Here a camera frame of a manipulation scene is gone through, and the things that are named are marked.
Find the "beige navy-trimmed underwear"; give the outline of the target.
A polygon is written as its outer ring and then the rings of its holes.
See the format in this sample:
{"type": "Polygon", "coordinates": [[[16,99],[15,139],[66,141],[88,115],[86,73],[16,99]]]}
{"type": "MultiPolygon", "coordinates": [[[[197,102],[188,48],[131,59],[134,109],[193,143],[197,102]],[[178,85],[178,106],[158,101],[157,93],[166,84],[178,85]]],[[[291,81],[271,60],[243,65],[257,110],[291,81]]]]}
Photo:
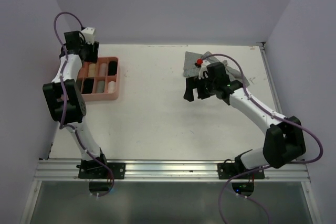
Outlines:
{"type": "Polygon", "coordinates": [[[94,77],[96,73],[96,64],[91,63],[88,66],[88,77],[94,77]]]}

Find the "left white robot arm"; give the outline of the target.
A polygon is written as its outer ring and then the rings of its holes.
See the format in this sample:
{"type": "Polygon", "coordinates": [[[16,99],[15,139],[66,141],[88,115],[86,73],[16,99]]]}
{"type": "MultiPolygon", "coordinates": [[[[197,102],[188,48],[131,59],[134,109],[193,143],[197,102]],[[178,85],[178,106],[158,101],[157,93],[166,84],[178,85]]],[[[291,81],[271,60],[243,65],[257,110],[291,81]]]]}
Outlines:
{"type": "Polygon", "coordinates": [[[77,76],[85,62],[96,63],[99,43],[86,30],[64,33],[60,67],[50,83],[43,85],[43,93],[52,119],[67,129],[75,140],[81,162],[77,166],[80,178],[104,178],[109,172],[106,158],[93,139],[85,120],[87,108],[77,85],[77,76]]]}

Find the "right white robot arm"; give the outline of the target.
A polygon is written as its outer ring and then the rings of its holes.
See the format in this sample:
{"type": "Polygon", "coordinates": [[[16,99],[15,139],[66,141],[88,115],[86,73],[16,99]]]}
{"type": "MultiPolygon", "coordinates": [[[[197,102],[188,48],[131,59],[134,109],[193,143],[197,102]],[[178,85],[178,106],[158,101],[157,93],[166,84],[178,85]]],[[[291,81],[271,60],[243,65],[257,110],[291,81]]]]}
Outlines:
{"type": "Polygon", "coordinates": [[[253,169],[267,165],[280,168],[306,152],[298,118],[287,118],[269,108],[262,111],[252,102],[252,96],[245,94],[243,83],[229,78],[222,63],[199,59],[195,66],[198,74],[186,79],[185,100],[194,101],[194,89],[202,100],[214,95],[247,116],[265,135],[261,148],[235,157],[231,170],[236,176],[246,178],[253,169]]]}

